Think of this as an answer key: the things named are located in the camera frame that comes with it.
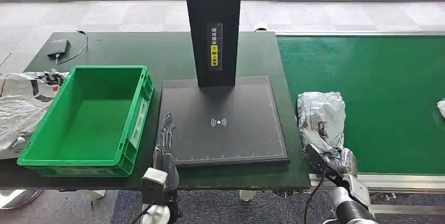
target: black table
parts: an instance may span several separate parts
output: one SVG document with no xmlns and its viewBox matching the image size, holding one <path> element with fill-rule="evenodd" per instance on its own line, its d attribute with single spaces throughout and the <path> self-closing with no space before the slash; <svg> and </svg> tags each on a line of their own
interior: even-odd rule
<svg viewBox="0 0 445 224">
<path fill-rule="evenodd" d="M 53 33 L 25 71 L 69 71 L 75 65 L 146 65 L 155 91 L 150 104 L 133 174 L 128 178 L 42 177 L 19 167 L 16 159 L 0 161 L 0 189 L 140 190 L 140 179 L 151 166 L 163 80 L 196 79 L 189 33 L 88 33 L 88 51 L 61 65 L 46 56 L 48 43 L 68 39 L 72 57 L 84 45 L 79 33 Z M 269 76 L 289 164 L 246 164 L 179 170 L 180 189 L 275 189 L 310 187 L 301 153 L 294 110 L 283 72 L 277 40 L 271 32 L 240 33 L 237 76 Z"/>
</svg>

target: black platform base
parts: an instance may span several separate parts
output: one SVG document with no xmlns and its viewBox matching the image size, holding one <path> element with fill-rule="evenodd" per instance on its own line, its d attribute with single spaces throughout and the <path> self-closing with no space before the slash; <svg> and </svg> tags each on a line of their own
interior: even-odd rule
<svg viewBox="0 0 445 224">
<path fill-rule="evenodd" d="M 160 122 L 169 111 L 178 167 L 289 161 L 268 77 L 214 88 L 199 88 L 197 80 L 164 81 Z"/>
</svg>

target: black device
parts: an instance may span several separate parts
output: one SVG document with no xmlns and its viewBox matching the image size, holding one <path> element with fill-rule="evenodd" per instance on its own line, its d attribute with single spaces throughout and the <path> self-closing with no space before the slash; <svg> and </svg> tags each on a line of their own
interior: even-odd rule
<svg viewBox="0 0 445 224">
<path fill-rule="evenodd" d="M 241 0 L 187 0 L 200 87 L 234 86 Z"/>
<path fill-rule="evenodd" d="M 187 0 L 197 80 L 165 81 L 159 113 L 178 167 L 289 161 L 269 78 L 236 78 L 240 2 Z"/>
<path fill-rule="evenodd" d="M 233 87 L 164 81 L 160 119 L 169 113 L 177 167 L 289 161 L 268 77 L 240 77 Z"/>
<path fill-rule="evenodd" d="M 53 40 L 49 43 L 47 56 L 51 59 L 60 58 L 68 52 L 69 46 L 67 39 Z"/>
</svg>

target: green plastic crate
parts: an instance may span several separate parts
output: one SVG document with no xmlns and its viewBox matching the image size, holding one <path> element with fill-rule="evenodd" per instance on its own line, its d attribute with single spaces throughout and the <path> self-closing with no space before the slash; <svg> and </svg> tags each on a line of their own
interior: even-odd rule
<svg viewBox="0 0 445 224">
<path fill-rule="evenodd" d="M 153 93 L 146 66 L 76 66 L 17 164 L 49 177 L 128 177 Z"/>
</svg>

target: robotic hand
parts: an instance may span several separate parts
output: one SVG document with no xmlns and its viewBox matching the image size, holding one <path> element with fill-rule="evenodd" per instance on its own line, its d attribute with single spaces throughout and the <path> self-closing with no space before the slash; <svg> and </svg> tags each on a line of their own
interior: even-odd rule
<svg viewBox="0 0 445 224">
<path fill-rule="evenodd" d="M 153 152 L 153 168 L 148 168 L 141 179 L 145 210 L 135 220 L 142 217 L 142 224 L 175 223 L 181 216 L 177 206 L 179 174 L 172 155 L 174 129 L 173 117 L 168 113 Z"/>
<path fill-rule="evenodd" d="M 347 169 L 334 168 L 310 144 L 305 147 L 304 154 L 315 170 L 337 186 L 331 192 L 331 203 L 336 219 L 327 220 L 323 224 L 378 224 L 368 210 L 371 205 L 368 188 L 356 178 L 355 174 L 340 174 L 338 170 Z"/>
</svg>

